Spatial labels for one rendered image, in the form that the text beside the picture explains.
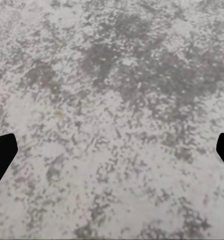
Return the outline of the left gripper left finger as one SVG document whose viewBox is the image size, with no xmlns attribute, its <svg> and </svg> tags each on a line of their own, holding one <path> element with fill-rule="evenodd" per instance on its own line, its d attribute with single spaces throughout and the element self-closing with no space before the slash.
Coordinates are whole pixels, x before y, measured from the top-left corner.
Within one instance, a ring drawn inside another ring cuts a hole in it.
<svg viewBox="0 0 224 240">
<path fill-rule="evenodd" d="M 18 144 L 14 133 L 0 136 L 0 181 L 17 153 Z"/>
</svg>

